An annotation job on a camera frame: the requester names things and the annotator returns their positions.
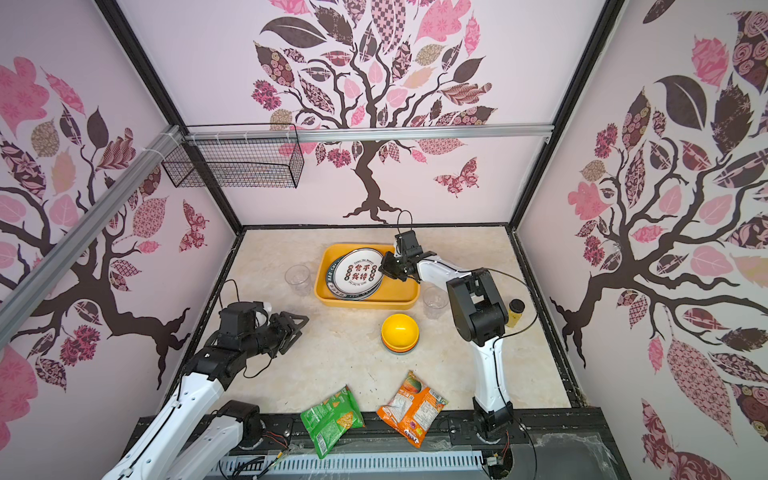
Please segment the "yellow bowls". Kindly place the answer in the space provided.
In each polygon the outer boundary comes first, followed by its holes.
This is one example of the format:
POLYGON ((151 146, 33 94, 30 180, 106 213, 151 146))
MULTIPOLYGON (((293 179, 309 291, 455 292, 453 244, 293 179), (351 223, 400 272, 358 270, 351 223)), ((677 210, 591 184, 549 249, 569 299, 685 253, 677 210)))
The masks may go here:
POLYGON ((381 326, 381 340, 391 352, 404 354, 413 350, 420 339, 417 322, 406 314, 393 314, 381 326))

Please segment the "plate with green rim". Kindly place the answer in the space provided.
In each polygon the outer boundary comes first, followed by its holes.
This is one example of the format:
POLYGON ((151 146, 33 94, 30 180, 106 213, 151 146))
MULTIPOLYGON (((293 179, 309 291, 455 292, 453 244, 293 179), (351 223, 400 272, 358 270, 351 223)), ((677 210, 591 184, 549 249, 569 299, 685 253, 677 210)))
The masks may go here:
POLYGON ((327 270, 327 272, 326 272, 326 285, 328 286, 329 290, 331 291, 331 293, 332 293, 332 294, 333 294, 333 295, 334 295, 336 298, 338 298, 338 299, 341 299, 341 300, 352 300, 352 301, 364 300, 364 299, 367 299, 368 297, 372 296, 372 295, 373 295, 373 294, 374 294, 374 293, 375 293, 375 292, 376 292, 376 291, 379 289, 379 287, 380 287, 380 285, 381 285, 382 281, 381 281, 381 283, 379 284, 379 286, 378 286, 377 288, 375 288, 374 290, 371 290, 371 291, 369 291, 369 292, 367 292, 367 293, 358 294, 358 295, 344 295, 344 294, 342 294, 342 293, 341 293, 341 292, 340 292, 340 291, 339 291, 339 290, 338 290, 338 289, 337 289, 337 288, 336 288, 336 287, 333 285, 333 283, 332 283, 332 280, 331 280, 331 276, 332 276, 332 274, 334 273, 334 269, 335 269, 335 267, 336 267, 336 262, 337 262, 339 259, 335 260, 335 261, 334 261, 334 262, 333 262, 333 263, 330 265, 330 267, 328 268, 328 270, 327 270))

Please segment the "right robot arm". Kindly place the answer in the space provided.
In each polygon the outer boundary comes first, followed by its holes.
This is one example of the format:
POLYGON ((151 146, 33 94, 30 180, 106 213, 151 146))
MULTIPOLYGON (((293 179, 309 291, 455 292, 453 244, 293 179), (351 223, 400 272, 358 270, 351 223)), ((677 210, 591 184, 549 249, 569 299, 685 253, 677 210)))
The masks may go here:
POLYGON ((490 270, 447 262, 423 249, 413 230, 395 236, 394 251, 384 255, 381 267, 390 279, 426 282, 447 294, 454 326, 473 352, 473 419, 478 436, 488 443, 496 440, 514 423, 515 413, 503 369, 508 305, 490 270))

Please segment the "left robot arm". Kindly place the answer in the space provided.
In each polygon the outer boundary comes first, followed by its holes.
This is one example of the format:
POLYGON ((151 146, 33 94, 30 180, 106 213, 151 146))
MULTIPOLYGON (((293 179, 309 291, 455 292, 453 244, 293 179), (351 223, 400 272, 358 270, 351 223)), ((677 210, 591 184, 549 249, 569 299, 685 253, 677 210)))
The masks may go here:
POLYGON ((258 406, 230 400, 214 414, 209 410, 248 359, 287 353, 309 318, 273 313, 262 302, 235 302, 219 315, 219 328, 184 364, 166 404, 106 479, 203 479, 231 450, 261 443, 258 406))

